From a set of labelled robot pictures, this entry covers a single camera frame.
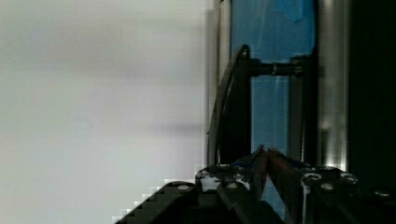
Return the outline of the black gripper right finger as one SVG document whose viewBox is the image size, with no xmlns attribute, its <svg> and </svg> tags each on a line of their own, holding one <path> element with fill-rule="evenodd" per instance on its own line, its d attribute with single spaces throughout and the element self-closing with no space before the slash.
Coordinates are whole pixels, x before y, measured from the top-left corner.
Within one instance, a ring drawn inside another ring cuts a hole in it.
<svg viewBox="0 0 396 224">
<path fill-rule="evenodd" d="M 293 160 L 267 149 L 267 172 L 288 213 L 287 224 L 359 224 L 351 206 L 358 178 L 331 166 Z"/>
</svg>

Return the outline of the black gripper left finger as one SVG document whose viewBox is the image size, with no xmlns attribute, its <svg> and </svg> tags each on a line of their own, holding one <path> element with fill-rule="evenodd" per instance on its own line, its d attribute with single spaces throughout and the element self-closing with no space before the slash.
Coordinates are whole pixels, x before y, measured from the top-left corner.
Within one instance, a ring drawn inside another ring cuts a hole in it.
<svg viewBox="0 0 396 224">
<path fill-rule="evenodd" d="M 197 172 L 196 211 L 205 224 L 264 224 L 269 205 L 262 200 L 267 177 L 263 146 L 231 164 L 210 165 Z"/>
</svg>

